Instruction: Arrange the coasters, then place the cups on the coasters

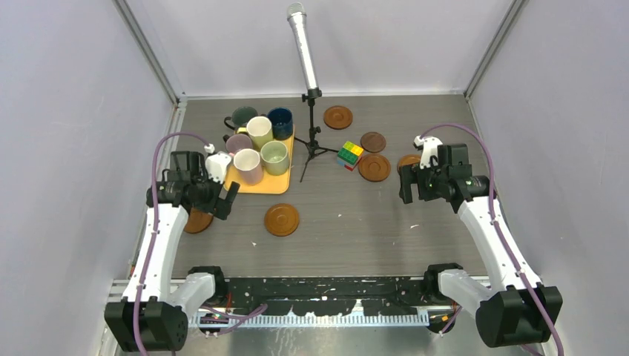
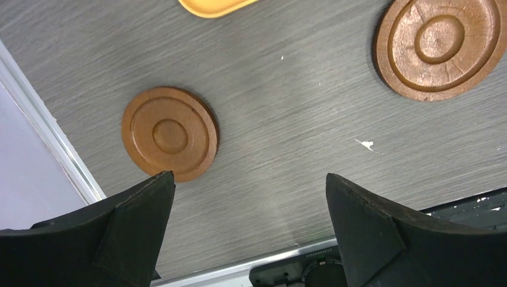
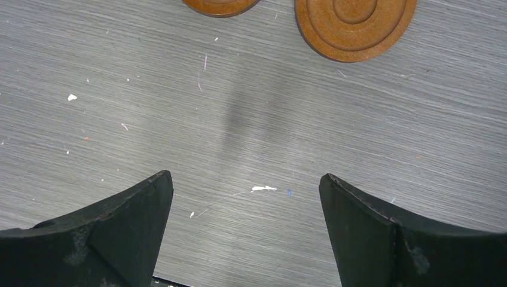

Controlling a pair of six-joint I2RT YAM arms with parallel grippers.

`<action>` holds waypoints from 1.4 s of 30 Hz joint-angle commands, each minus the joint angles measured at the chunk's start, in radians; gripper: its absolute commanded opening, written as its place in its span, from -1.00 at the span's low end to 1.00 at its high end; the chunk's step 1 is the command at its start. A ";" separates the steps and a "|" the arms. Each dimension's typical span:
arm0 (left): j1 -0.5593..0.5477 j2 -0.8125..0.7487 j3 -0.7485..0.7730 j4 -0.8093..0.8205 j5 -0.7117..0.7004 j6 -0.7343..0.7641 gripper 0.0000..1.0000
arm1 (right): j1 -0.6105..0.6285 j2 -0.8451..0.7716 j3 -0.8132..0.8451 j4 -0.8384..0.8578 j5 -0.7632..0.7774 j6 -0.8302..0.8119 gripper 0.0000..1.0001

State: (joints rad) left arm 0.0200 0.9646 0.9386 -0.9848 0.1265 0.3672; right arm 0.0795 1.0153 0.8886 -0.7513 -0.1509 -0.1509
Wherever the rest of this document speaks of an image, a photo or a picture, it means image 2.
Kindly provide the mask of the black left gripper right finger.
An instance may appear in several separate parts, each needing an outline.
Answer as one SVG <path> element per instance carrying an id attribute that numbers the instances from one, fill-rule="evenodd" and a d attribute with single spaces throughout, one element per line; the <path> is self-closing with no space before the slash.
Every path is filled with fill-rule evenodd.
<path id="1" fill-rule="evenodd" d="M 431 217 L 333 173 L 326 200 L 349 286 L 505 286 L 506 232 Z"/>

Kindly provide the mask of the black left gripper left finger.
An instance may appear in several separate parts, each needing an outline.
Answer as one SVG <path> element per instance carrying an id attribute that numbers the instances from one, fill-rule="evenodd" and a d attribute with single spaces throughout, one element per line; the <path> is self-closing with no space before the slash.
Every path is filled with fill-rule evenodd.
<path id="1" fill-rule="evenodd" d="M 2 286 L 149 286 L 173 199 L 172 172 L 24 230 L 1 231 Z"/>

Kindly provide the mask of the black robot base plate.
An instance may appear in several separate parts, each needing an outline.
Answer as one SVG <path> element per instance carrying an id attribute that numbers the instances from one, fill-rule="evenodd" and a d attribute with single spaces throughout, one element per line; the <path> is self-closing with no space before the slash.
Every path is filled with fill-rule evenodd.
<path id="1" fill-rule="evenodd" d="M 491 230 L 506 230 L 506 188 L 481 193 L 424 209 L 434 218 Z M 333 239 L 322 248 L 254 267 L 253 286 L 347 286 L 338 245 Z"/>

